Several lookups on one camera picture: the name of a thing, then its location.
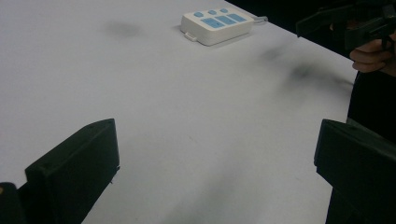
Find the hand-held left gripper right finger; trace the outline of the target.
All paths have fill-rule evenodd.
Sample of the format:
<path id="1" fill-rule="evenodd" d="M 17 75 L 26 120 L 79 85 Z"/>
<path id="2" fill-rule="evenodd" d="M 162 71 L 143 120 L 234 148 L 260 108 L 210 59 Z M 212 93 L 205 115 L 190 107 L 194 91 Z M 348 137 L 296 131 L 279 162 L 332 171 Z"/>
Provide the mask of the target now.
<path id="1" fill-rule="evenodd" d="M 396 145 L 334 120 L 321 122 L 314 164 L 331 186 L 325 224 L 396 224 Z"/>

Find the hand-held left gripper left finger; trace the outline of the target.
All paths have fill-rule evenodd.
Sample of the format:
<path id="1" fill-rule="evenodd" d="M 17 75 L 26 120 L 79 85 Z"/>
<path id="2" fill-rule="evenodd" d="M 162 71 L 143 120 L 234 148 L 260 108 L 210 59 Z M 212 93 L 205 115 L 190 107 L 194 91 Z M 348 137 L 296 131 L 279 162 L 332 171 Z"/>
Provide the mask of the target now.
<path id="1" fill-rule="evenodd" d="M 120 169 L 114 119 L 91 123 L 25 169 L 29 224 L 81 224 Z"/>

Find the white box with blue buttons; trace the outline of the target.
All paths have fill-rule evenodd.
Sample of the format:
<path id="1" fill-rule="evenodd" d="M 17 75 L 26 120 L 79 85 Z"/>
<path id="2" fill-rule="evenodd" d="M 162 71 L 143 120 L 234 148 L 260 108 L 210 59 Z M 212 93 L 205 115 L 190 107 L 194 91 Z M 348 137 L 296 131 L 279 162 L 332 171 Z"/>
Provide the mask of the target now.
<path id="1" fill-rule="evenodd" d="M 199 10 L 181 18 L 180 31 L 190 41 L 213 46 L 250 32 L 254 19 L 232 7 Z"/>

